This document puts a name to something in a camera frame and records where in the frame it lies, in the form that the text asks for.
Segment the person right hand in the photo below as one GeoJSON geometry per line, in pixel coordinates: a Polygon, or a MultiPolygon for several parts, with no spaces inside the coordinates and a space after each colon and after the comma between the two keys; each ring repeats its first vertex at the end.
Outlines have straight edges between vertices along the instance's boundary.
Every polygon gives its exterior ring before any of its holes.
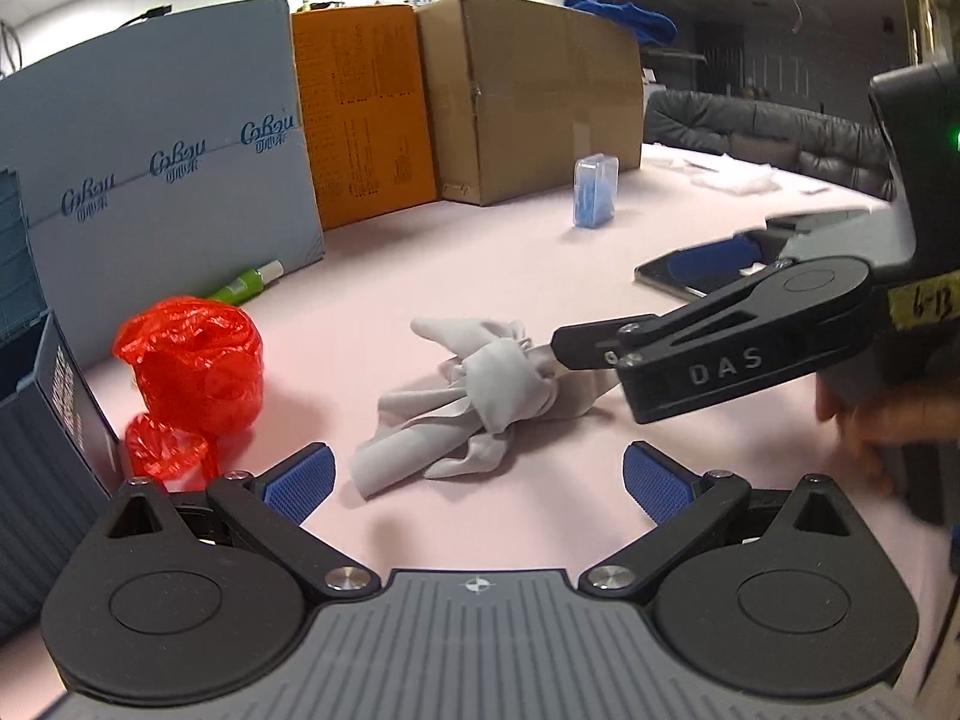
{"type": "Polygon", "coordinates": [[[871,483],[890,494],[893,479],[880,450],[895,445],[958,442],[958,380],[935,379],[885,390],[861,405],[844,405],[822,376],[815,379],[815,416],[834,421],[844,452],[871,483]]]}

